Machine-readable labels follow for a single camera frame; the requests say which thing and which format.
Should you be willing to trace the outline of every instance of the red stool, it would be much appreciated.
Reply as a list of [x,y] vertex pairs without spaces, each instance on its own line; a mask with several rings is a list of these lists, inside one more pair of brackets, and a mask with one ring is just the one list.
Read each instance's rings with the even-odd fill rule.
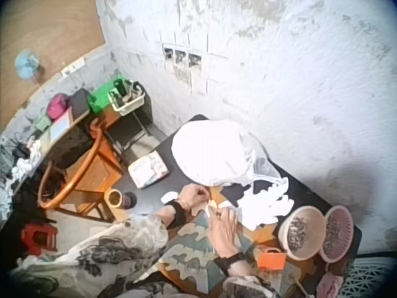
[[26,244],[29,254],[39,256],[42,253],[42,248],[55,252],[58,251],[56,249],[57,233],[58,229],[51,225],[28,223],[21,231],[20,236]]

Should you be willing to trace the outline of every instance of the tissue box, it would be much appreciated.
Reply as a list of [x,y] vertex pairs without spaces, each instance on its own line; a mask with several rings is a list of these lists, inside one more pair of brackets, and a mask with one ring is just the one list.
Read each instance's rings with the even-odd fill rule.
[[128,172],[137,188],[143,188],[167,175],[168,169],[159,153],[154,151],[132,163]]

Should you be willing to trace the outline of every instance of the white plastic bag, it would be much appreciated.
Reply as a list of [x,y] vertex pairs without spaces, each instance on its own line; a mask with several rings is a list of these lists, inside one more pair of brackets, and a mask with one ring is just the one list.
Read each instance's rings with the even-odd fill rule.
[[259,141],[231,120],[186,123],[174,136],[172,154],[187,177],[205,186],[283,183]]

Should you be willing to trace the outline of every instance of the white basket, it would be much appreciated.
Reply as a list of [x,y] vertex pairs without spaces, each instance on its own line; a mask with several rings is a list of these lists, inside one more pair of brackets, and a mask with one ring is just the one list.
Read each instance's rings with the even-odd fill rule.
[[130,102],[126,103],[122,107],[116,107],[116,105],[112,102],[109,94],[107,95],[107,98],[109,99],[110,103],[112,104],[113,110],[118,112],[121,116],[125,116],[125,115],[129,114],[130,112],[136,110],[140,106],[143,106],[143,104],[145,103],[145,95],[146,94],[144,92],[141,96],[137,97],[133,101],[130,101]]
[[338,298],[374,297],[378,287],[390,277],[397,261],[394,258],[357,258],[351,264]]

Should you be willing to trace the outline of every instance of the wristwatch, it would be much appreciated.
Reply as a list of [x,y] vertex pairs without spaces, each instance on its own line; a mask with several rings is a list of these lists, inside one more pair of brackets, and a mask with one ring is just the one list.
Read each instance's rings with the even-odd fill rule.
[[229,276],[228,270],[235,262],[245,260],[244,253],[237,253],[229,258],[217,257],[213,261],[223,271],[226,276]]

